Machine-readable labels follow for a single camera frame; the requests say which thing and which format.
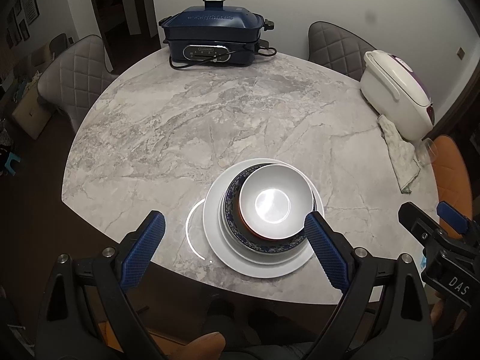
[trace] round dining table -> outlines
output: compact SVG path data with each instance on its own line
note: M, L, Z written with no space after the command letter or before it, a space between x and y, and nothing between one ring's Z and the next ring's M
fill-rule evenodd
M278 53L248 67L174 70L163 48L134 64L102 93L68 156L62 201L116 242L150 210L166 219L152 262L208 285L285 302L335 304L315 255L291 274L258 279L226 266L203 230L203 201L215 179L240 161L264 157L303 172L318 189L325 218L353 247L373 256L422 246L398 222L414 202L434 220L431 166L411 194L400 192L378 115L360 83ZM370 300L378 300L376 288Z

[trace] screw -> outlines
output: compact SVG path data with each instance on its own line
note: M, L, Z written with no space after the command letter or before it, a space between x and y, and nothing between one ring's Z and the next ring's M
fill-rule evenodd
M114 254L115 254L115 248L111 246L106 247L102 252L102 255L104 257L112 257Z
M363 247L357 247L355 254L359 257L367 257L368 252Z
M407 254L407 253L403 253L403 254L402 254L402 260L403 260L403 262L406 263L406 264L410 264L410 263L413 261L412 256L410 256L410 255Z
M61 254L61 255L58 256L58 258L57 258L57 263L63 264L63 263L66 262L67 260L68 260L68 254Z

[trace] framed picture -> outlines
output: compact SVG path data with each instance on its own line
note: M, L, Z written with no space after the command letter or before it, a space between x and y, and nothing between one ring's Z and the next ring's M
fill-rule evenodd
M20 3L20 0L15 0L13 3L13 10L15 11L15 15L18 16L20 12L22 11L22 4Z
M17 19L15 18L14 9L10 9L10 12L7 16L7 27L10 31L11 39L13 40L13 45L18 45L22 41L22 37L20 36L20 31L18 31Z
M8 28L7 28L7 33L5 34L5 39L7 40L8 48L11 49L14 46L14 42L11 39L10 31L8 31Z
M28 33L27 23L25 23L25 19L23 19L18 26L20 27L20 32L22 33L23 40L25 41L28 38L30 38L30 34Z
M22 0L23 9L25 9L25 18L30 25L40 15L37 6L37 0Z

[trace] wall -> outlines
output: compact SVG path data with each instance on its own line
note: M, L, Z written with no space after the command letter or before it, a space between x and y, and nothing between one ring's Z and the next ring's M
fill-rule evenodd
M93 11L92 0L68 0L71 18L78 34L78 39L85 38L87 35L100 35L97 19ZM111 71L112 64L110 62L107 51L105 50L106 68Z
M122 0L123 10L127 18L128 31L130 35L138 35L142 33L140 31L140 24L138 23L137 8L135 6L135 0Z
M428 88L437 116L445 113L478 62L480 39L457 0L227 0L275 22L262 37L280 52L308 58L311 23L328 21L405 60ZM157 20L202 0L154 0ZM461 61L459 47L466 56Z
M0 13L0 32L3 38L5 36L6 17L13 5L14 0L9 0ZM61 33L66 33L67 37L72 37L74 41L78 40L67 0L37 0L37 5L40 12L39 17L31 25L27 24L30 38L22 40L11 49L17 59L21 59L44 44L50 43L53 38ZM20 24L20 21L24 18L25 9L22 8L22 11L16 17L17 24Z
M143 0L143 2L145 3L148 31L150 32L150 37L153 37L158 34L157 19L155 18L155 6L153 0Z

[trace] blue lid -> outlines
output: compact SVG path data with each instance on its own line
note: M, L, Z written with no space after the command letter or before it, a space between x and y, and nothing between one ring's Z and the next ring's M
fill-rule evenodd
M225 0L203 0L205 6L190 7L162 23L173 27L231 27L258 29L263 17L241 7L224 7Z

